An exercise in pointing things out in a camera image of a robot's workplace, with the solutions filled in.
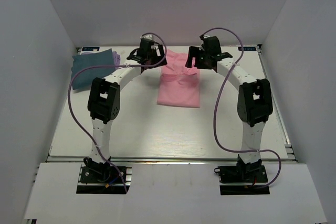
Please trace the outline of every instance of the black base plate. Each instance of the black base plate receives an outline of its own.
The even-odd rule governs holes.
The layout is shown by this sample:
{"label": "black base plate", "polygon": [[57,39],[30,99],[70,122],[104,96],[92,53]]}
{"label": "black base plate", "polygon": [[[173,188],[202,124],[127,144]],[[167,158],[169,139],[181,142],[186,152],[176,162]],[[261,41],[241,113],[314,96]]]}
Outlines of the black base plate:
{"label": "black base plate", "polygon": [[215,169],[215,173],[217,173],[221,177],[221,183],[230,184],[230,183],[253,183],[256,179],[257,183],[267,183],[268,178],[266,174],[266,170],[264,165],[257,171],[251,174],[251,177],[247,180],[242,180],[241,175],[237,172],[237,167],[230,166],[219,166]]}
{"label": "black base plate", "polygon": [[[84,166],[82,168],[82,173],[80,175],[80,181],[84,184],[92,184],[92,183],[108,183],[111,182],[113,179],[115,179],[118,176],[117,170],[111,166],[110,168],[110,176],[106,178],[105,181],[97,180],[96,176],[94,175],[95,172]],[[126,166],[118,166],[118,169],[120,172],[123,172],[123,179],[126,181]],[[114,183],[121,183],[121,178],[118,178]]]}

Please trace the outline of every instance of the gray wall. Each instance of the gray wall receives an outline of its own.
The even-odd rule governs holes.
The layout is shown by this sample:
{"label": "gray wall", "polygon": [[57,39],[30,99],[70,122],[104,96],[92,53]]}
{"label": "gray wall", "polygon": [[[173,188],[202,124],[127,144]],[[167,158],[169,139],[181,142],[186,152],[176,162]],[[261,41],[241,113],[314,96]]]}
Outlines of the gray wall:
{"label": "gray wall", "polygon": [[0,0],[1,223],[21,223],[74,46],[49,0]]}
{"label": "gray wall", "polygon": [[336,0],[287,0],[263,49],[294,152],[336,223]]}
{"label": "gray wall", "polygon": [[[199,44],[214,26],[237,32],[245,44],[265,40],[286,0],[51,0],[76,46],[137,45],[146,31],[168,45]],[[219,33],[226,44],[238,44]]]}

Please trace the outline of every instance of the cable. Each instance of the cable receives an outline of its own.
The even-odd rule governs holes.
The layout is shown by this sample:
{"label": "cable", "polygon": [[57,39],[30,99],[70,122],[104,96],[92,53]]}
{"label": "cable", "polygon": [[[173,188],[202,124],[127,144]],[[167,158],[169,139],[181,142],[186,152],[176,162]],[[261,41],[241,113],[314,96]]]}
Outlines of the cable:
{"label": "cable", "polygon": [[93,68],[116,68],[116,67],[117,68],[126,68],[126,67],[149,68],[149,67],[156,67],[156,66],[160,65],[165,60],[165,58],[166,58],[166,55],[167,55],[167,46],[165,45],[163,39],[159,35],[157,35],[155,33],[145,33],[145,34],[142,35],[142,37],[145,36],[145,35],[154,35],[154,36],[157,36],[157,38],[159,38],[159,40],[162,42],[162,44],[164,46],[164,49],[165,49],[164,56],[163,56],[163,58],[158,63],[153,64],[153,65],[118,65],[118,66],[116,66],[116,65],[105,65],[105,66],[104,65],[98,65],[98,66],[92,66],[92,67],[84,68],[84,69],[80,70],[77,74],[75,74],[75,76],[73,77],[73,79],[70,81],[69,88],[68,88],[68,105],[69,105],[70,114],[71,114],[73,120],[89,136],[89,138],[91,138],[92,142],[96,146],[97,152],[98,152],[99,156],[101,157],[101,159],[104,160],[105,162],[107,162],[109,165],[113,166],[117,170],[117,172],[118,172],[118,174],[119,174],[119,176],[121,178],[121,182],[122,182],[122,184],[124,186],[124,189],[125,189],[126,193],[127,193],[126,183],[125,183],[125,180],[124,180],[124,178],[122,177],[122,175],[120,173],[120,170],[117,168],[117,166],[114,163],[112,163],[111,161],[109,161],[108,159],[106,159],[103,156],[100,148],[97,145],[97,142],[96,142],[95,138],[84,128],[84,126],[76,118],[76,116],[75,116],[75,114],[73,112],[73,109],[72,109],[72,105],[71,105],[71,88],[72,88],[73,81],[81,73],[83,73],[84,71],[87,71],[89,69],[93,69]]}
{"label": "cable", "polygon": [[[244,55],[244,46],[243,46],[243,42],[242,40],[238,37],[238,35],[236,35],[233,31],[227,29],[227,28],[223,28],[223,27],[214,27],[214,28],[211,28],[209,30],[207,30],[206,32],[204,32],[201,36],[204,36],[206,33],[212,31],[212,30],[224,30],[224,31],[228,31],[229,33],[233,34],[239,41],[240,43],[240,46],[242,48],[242,53],[240,54],[239,58],[235,61],[235,63],[232,65],[232,67],[229,69],[224,81],[223,81],[223,84],[222,86],[220,87],[219,89],[219,93],[218,93],[218,96],[217,96],[217,100],[216,100],[216,104],[215,104],[215,110],[214,110],[214,119],[213,119],[213,128],[214,128],[214,137],[215,137],[215,141],[217,143],[217,145],[227,151],[227,152],[231,152],[231,153],[249,153],[249,152],[258,152],[258,150],[242,150],[242,151],[236,151],[236,150],[230,150],[228,148],[225,148],[224,146],[222,146],[218,140],[218,136],[217,136],[217,128],[216,128],[216,119],[217,119],[217,110],[218,110],[218,105],[219,105],[219,100],[221,99],[221,96],[222,96],[222,92],[223,92],[223,89],[224,89],[224,86],[230,76],[230,74],[232,73],[232,71],[234,70],[235,66],[239,63],[239,61],[242,59],[243,55]],[[259,150],[259,152],[272,152],[273,154],[275,154],[279,160],[279,169],[278,169],[278,172],[277,174],[275,175],[275,177],[271,180],[271,182],[263,185],[263,186],[258,186],[257,188],[264,188],[264,187],[267,187],[271,184],[274,183],[274,181],[279,177],[280,175],[280,172],[281,172],[281,166],[282,166],[282,163],[281,163],[281,158],[279,156],[278,153],[276,153],[275,151],[273,150],[270,150],[270,149],[266,149],[266,150]]]}

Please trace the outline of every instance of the pink cloth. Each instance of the pink cloth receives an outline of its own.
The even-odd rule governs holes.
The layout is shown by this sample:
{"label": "pink cloth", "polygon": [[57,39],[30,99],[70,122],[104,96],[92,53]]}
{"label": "pink cloth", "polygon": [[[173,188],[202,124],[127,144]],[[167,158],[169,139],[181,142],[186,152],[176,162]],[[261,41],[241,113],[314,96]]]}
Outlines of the pink cloth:
{"label": "pink cloth", "polygon": [[167,65],[161,68],[157,103],[180,107],[200,107],[200,70],[186,68],[188,54],[167,50]]}

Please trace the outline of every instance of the white panel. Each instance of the white panel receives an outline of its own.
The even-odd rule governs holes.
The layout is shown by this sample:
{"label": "white panel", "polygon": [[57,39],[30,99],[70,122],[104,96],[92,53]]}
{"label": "white panel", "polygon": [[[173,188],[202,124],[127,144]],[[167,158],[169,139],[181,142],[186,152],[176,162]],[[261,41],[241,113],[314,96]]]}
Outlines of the white panel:
{"label": "white panel", "polygon": [[[214,26],[236,31],[243,42],[264,41],[286,0],[51,0],[76,46],[136,45],[146,31],[169,45],[198,43]],[[231,35],[221,35],[236,45]]]}
{"label": "white panel", "polygon": [[21,222],[74,46],[49,0],[0,0],[1,223]]}
{"label": "white panel", "polygon": [[263,61],[296,157],[308,165],[329,223],[336,223],[335,0],[287,0]]}
{"label": "white panel", "polygon": [[[123,62],[134,47],[113,47]],[[188,47],[169,47],[174,52],[188,52]],[[237,47],[223,47],[237,59]],[[256,51],[247,51],[240,66],[256,78],[264,73]],[[146,70],[130,82],[120,94],[120,113],[113,121],[110,153],[113,157],[136,158],[237,158],[236,153],[220,149],[213,135],[213,113],[218,91],[224,77],[213,70],[201,70],[200,108],[178,108],[157,105],[160,85],[160,68]],[[90,113],[87,110],[89,89],[72,92],[72,107],[78,120],[92,132]],[[218,107],[217,131],[221,143],[240,150],[243,135],[242,121],[237,113],[238,92],[229,82],[224,88]],[[261,148],[270,148],[287,158],[276,114],[266,123]],[[84,157],[90,154],[91,139],[72,119],[68,104],[60,117],[51,156]],[[262,153],[262,158],[273,158]]]}
{"label": "white panel", "polygon": [[[270,195],[221,196],[211,165],[135,164],[127,195],[76,194],[80,164],[41,164],[25,218],[53,223],[325,222],[306,165],[284,165]],[[268,176],[277,165],[267,165]]]}

